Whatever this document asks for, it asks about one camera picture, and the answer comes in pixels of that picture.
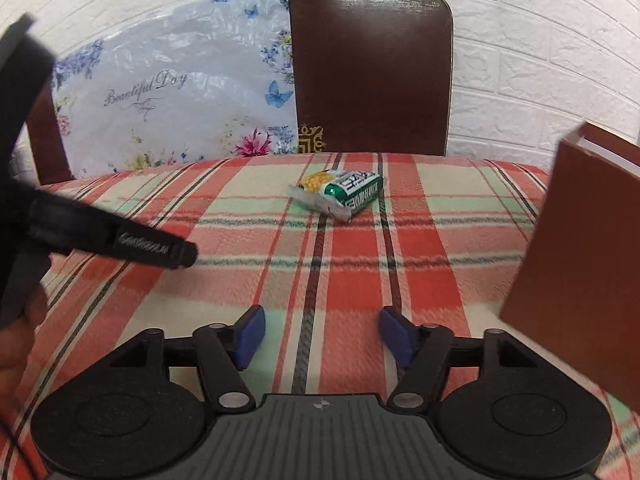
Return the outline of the person's left hand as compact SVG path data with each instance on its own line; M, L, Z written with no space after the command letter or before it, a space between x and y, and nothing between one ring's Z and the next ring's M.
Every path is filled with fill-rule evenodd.
M46 290L38 285L24 304L23 315L1 330L1 406L14 400L35 344L36 329L48 314Z

